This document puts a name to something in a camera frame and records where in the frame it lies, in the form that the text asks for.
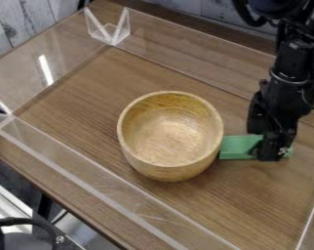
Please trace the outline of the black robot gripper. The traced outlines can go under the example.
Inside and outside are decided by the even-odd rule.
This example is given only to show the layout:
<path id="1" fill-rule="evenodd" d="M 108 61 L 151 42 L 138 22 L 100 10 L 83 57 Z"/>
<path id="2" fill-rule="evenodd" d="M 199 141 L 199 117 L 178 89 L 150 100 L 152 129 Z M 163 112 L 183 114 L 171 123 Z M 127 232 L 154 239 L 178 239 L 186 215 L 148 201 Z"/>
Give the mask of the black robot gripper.
<path id="1" fill-rule="evenodd" d="M 247 116 L 247 133 L 263 135 L 251 148 L 261 161 L 281 161 L 289 155 L 299 119 L 314 109 L 314 75 L 289 76 L 270 71 L 259 81 Z"/>

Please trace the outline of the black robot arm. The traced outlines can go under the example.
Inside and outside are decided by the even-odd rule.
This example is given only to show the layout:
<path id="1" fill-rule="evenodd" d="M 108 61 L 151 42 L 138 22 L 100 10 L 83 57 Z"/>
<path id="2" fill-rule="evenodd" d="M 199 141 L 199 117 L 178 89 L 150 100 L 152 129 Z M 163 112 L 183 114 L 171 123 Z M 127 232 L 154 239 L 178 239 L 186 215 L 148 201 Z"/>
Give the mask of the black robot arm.
<path id="1" fill-rule="evenodd" d="M 247 132 L 262 137 L 249 153 L 281 160 L 297 137 L 301 118 L 314 111 L 314 0 L 233 0 L 243 21 L 278 29 L 270 77 L 259 82 Z"/>

